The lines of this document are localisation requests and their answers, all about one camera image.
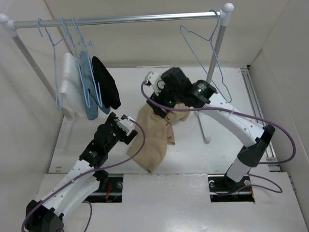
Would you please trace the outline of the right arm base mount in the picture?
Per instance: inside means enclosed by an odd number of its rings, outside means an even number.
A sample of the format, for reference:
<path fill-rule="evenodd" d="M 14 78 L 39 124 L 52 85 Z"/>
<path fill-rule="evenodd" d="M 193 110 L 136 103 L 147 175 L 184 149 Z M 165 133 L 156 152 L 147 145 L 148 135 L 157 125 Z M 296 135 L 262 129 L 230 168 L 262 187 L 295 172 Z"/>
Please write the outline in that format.
<path fill-rule="evenodd" d="M 236 183 L 229 181 L 224 174 L 209 174 L 208 182 L 212 203 L 255 202 L 248 175 Z"/>

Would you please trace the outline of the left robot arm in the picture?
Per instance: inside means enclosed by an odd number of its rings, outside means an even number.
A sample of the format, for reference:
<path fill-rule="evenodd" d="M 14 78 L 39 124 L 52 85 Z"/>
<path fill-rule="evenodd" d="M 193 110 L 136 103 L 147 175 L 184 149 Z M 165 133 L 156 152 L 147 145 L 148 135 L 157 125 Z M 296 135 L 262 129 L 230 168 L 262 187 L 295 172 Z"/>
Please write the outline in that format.
<path fill-rule="evenodd" d="M 110 113 L 66 176 L 44 198 L 26 207 L 23 232 L 61 232 L 65 221 L 91 193 L 104 191 L 108 172 L 103 164 L 118 142 L 126 145 L 144 130 L 132 117 Z"/>

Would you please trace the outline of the beige t shirt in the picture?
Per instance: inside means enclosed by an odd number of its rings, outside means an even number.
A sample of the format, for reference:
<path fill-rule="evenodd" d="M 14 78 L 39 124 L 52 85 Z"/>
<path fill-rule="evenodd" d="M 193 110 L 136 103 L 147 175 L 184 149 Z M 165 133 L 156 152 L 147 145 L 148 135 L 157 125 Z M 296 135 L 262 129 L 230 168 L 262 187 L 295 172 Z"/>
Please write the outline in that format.
<path fill-rule="evenodd" d="M 127 151 L 127 155 L 144 170 L 149 173 L 163 161 L 168 145 L 175 145 L 175 137 L 172 124 L 179 121 L 186 121 L 189 112 L 171 111 L 164 118 L 156 115 L 150 105 L 145 104 L 139 111 L 137 122 L 145 133 L 145 143 L 142 146 L 143 135 L 139 127 L 134 141 Z"/>

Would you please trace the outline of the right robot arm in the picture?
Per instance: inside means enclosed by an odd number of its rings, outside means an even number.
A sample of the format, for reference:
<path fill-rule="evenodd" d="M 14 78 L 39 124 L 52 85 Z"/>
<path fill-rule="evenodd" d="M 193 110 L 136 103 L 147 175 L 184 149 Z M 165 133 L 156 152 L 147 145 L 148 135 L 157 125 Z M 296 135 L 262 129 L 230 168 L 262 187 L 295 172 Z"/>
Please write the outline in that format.
<path fill-rule="evenodd" d="M 275 128 L 240 116 L 214 86 L 205 80 L 191 83 L 178 67 L 170 68 L 162 74 L 149 72 L 144 83 L 153 88 L 154 92 L 147 103 L 156 115 L 163 117 L 182 103 L 210 116 L 242 142 L 243 147 L 223 178 L 226 189 L 235 190 L 239 187 L 245 174 L 260 162 Z"/>

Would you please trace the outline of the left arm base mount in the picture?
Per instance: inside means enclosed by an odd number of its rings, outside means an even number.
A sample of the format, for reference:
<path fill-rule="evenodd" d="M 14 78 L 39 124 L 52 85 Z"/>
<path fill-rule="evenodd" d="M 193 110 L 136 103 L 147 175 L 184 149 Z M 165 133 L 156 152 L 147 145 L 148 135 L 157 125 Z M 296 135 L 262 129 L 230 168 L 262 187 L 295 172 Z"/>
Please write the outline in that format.
<path fill-rule="evenodd" d="M 95 192 L 85 200 L 90 203 L 121 203 L 123 193 L 123 174 L 112 174 L 106 184 L 100 184 Z"/>

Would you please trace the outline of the light blue wire hanger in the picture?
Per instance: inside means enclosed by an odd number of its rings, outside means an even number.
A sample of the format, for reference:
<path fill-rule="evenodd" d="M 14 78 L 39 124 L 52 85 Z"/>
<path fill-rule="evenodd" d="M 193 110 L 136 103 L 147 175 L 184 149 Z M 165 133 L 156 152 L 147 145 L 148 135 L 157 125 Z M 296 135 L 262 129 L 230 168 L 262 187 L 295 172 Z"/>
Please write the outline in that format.
<path fill-rule="evenodd" d="M 232 95 L 229 91 L 228 86 L 225 84 L 225 78 L 224 78 L 223 71 L 222 71 L 222 68 L 221 68 L 221 64 L 220 64 L 220 61 L 219 61 L 219 58 L 218 58 L 220 47 L 221 47 L 222 40 L 223 40 L 223 37 L 224 37 L 224 33 L 225 33 L 225 30 L 226 30 L 226 26 L 221 25 L 221 16 L 217 13 L 216 10 L 211 9 L 210 13 L 214 13 L 215 19 L 216 19 L 216 24 L 215 24 L 215 26 L 214 26 L 214 28 L 213 28 L 213 30 L 212 30 L 212 32 L 211 32 L 211 34 L 208 38 L 203 37 L 202 35 L 196 33 L 195 31 L 189 30 L 184 25 L 180 25 L 180 33 L 181 33 L 184 41 L 186 42 L 187 46 L 189 47 L 190 51 L 192 52 L 193 56 L 197 60 L 198 64 L 200 65 L 200 67 L 202 68 L 204 73 L 206 74 L 206 81 L 208 83 L 214 84 L 214 86 L 217 88 L 219 93 L 222 94 L 224 100 L 226 100 L 228 103 L 231 103 L 233 98 L 232 98 Z M 208 70 L 206 70 L 205 66 L 203 65 L 203 63 L 199 59 L 197 53 L 192 48 L 189 40 L 187 39 L 186 35 L 184 34 L 184 30 L 186 31 L 187 34 L 193 34 L 193 35 L 199 37 L 200 39 L 209 43 L 211 51 L 212 51 L 212 56 L 211 56 L 211 63 L 209 65 Z M 221 76 L 221 84 L 225 87 L 226 92 L 228 94 L 228 98 L 223 95 L 220 88 L 217 87 L 216 83 L 212 79 L 215 67 L 218 67 L 218 69 L 219 69 L 219 73 L 220 73 L 220 76 Z"/>

